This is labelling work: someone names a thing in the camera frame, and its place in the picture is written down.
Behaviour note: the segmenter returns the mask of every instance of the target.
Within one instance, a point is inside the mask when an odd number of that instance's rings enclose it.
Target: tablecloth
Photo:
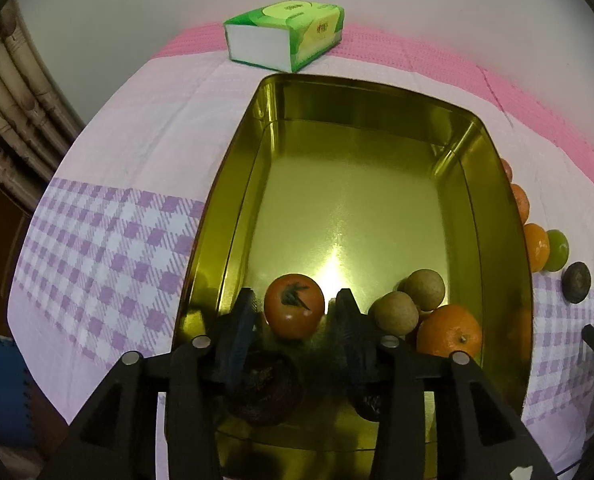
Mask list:
[[[560,272],[533,274],[534,347],[523,420],[560,471],[594,432],[594,151],[572,126],[511,82],[456,54],[347,26],[306,73],[412,89],[476,113],[529,221],[570,240],[592,272],[574,305]],[[213,178],[260,80],[230,62],[221,26],[185,31],[104,105],[73,144],[32,219],[8,304],[29,370],[67,421],[117,358],[170,349],[184,271]],[[158,477],[167,477],[158,418]]]

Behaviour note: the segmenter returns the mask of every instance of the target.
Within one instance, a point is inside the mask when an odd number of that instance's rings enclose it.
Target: purple and white checkered pattern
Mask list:
[[[532,280],[534,341],[523,410],[527,426],[594,395],[594,354],[581,340],[582,328],[594,326],[594,289],[581,303],[570,304],[561,293],[561,280],[547,274],[533,274]]]
[[[168,351],[203,202],[55,178],[30,223],[18,286],[86,357]]]

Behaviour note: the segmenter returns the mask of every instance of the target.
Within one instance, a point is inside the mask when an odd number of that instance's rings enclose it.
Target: bamboo pole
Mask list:
[[[42,189],[15,167],[12,159],[0,147],[0,185],[26,209],[34,211],[42,198]]]
[[[0,77],[17,104],[24,110],[31,122],[41,130],[46,140],[51,143],[60,155],[66,155],[70,147],[69,143],[60,135],[43,108],[40,107],[33,93],[24,83],[15,64],[8,55],[4,43],[2,43],[2,38],[0,38]]]
[[[0,35],[4,39],[4,45],[15,66],[26,79],[28,86],[44,110],[63,132],[68,134],[72,140],[76,139],[82,131],[82,127],[64,106],[37,62],[26,39],[20,10],[14,0],[9,0],[0,13]]]
[[[26,142],[24,142],[15,130],[10,127],[10,124],[8,124],[8,121],[2,117],[1,113],[0,136],[33,171],[35,171],[44,181],[50,182],[55,171],[51,170],[51,168],[39,158],[39,155],[30,149]]]
[[[61,157],[53,153],[51,146],[47,145],[44,137],[30,123],[26,114],[15,102],[15,99],[6,88],[6,85],[0,78],[0,112],[8,124],[20,135],[20,137],[37,153],[46,164],[53,170],[59,166]]]

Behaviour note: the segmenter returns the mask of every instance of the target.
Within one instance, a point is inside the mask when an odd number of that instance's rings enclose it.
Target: white wall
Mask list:
[[[85,121],[186,27],[278,0],[19,0],[53,78]],[[583,0],[314,0],[346,20],[456,50],[539,98],[594,145],[594,15]]]

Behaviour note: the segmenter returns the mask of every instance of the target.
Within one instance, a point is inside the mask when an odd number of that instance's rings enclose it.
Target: blue mat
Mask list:
[[[15,343],[0,338],[0,445],[34,447],[30,376]]]

